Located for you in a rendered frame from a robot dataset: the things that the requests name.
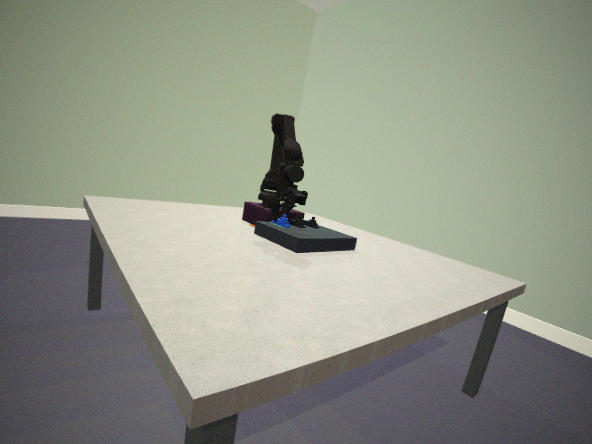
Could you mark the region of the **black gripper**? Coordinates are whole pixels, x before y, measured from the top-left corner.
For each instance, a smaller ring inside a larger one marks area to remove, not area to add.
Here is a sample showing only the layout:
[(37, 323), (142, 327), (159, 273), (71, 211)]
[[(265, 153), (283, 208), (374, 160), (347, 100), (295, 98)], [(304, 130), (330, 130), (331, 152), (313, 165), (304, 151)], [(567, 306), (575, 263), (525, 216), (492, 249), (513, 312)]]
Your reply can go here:
[[(283, 179), (278, 179), (278, 181), (276, 181), (275, 184), (278, 184), (278, 185), (277, 185), (277, 190), (276, 190), (276, 192), (274, 192), (274, 194), (267, 193), (267, 192), (260, 192), (258, 195), (258, 199), (269, 203), (274, 221), (277, 222), (279, 209), (281, 206), (282, 206), (281, 207), (281, 217), (283, 217), (283, 215), (288, 215), (290, 210), (292, 208), (296, 207), (295, 203), (292, 203), (291, 200), (287, 197), (287, 195), (286, 195), (286, 197), (282, 196), (283, 191), (288, 184), (291, 184), (291, 187), (294, 187), (295, 184), (292, 181), (283, 180)], [(284, 201), (284, 202), (282, 202), (282, 204), (280, 204), (280, 201)]]

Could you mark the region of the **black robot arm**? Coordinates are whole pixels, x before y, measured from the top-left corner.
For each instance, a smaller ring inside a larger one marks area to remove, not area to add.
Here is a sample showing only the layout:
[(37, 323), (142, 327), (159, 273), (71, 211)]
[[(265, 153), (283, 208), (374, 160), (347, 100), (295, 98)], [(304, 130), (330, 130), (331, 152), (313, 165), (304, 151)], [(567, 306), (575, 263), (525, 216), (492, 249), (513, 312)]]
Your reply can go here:
[[(304, 163), (303, 153), (296, 142), (294, 121), (295, 117), (288, 115), (275, 114), (271, 118), (274, 134), (271, 164), (260, 186), (261, 192), (274, 194), (273, 191), (264, 189), (276, 191), (278, 184), (275, 183), (278, 179), (300, 182), (304, 178), (304, 170), (300, 167)], [(299, 191), (297, 187), (288, 184), (282, 196), (287, 195), (292, 203), (301, 204), (306, 201), (308, 192)]]

